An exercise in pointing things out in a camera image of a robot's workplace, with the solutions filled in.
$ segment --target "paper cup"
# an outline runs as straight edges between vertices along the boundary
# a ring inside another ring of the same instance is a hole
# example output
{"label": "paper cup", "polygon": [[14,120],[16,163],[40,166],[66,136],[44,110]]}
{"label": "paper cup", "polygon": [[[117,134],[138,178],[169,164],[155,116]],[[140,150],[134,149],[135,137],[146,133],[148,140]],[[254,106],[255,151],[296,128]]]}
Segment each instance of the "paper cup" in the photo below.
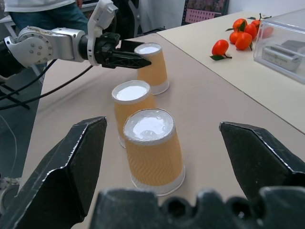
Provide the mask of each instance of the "paper cup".
{"label": "paper cup", "polygon": [[177,190],[185,167],[172,116],[165,110],[146,109],[130,116],[124,137],[133,184],[157,196]]}
{"label": "paper cup", "polygon": [[161,94],[169,87],[162,47],[156,43],[141,44],[134,52],[152,62],[138,69],[138,80],[143,80],[152,88],[152,94]]}
{"label": "paper cup", "polygon": [[155,108],[154,97],[148,83],[131,80],[120,84],[112,91],[114,113],[119,131],[120,144],[125,148],[123,127],[129,116],[146,109]]}

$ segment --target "clear plastic box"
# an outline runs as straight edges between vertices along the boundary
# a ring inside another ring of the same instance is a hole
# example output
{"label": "clear plastic box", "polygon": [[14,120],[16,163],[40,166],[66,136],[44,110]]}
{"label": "clear plastic box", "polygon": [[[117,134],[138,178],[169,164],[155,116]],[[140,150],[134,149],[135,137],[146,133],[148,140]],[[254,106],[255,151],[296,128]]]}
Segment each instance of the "clear plastic box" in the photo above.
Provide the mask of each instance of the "clear plastic box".
{"label": "clear plastic box", "polygon": [[254,60],[305,84],[305,9],[263,20]]}

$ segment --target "upside-down paper cup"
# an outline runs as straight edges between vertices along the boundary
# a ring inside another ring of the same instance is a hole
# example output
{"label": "upside-down paper cup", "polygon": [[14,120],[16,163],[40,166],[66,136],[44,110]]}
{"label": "upside-down paper cup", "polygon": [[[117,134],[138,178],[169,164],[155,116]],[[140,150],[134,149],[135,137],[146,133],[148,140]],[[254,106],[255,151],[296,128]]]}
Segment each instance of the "upside-down paper cup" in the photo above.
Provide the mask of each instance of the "upside-down paper cup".
{"label": "upside-down paper cup", "polygon": [[148,83],[131,80],[115,87],[112,91],[112,98],[114,100],[119,141],[125,148],[123,127],[127,118],[139,110],[155,108],[154,97]]}
{"label": "upside-down paper cup", "polygon": [[138,69],[138,80],[143,80],[152,88],[152,94],[161,94],[169,87],[162,47],[157,43],[141,44],[134,52],[152,62]]}
{"label": "upside-down paper cup", "polygon": [[172,116],[165,110],[146,109],[130,116],[124,137],[133,184],[157,196],[177,190],[185,167]]}

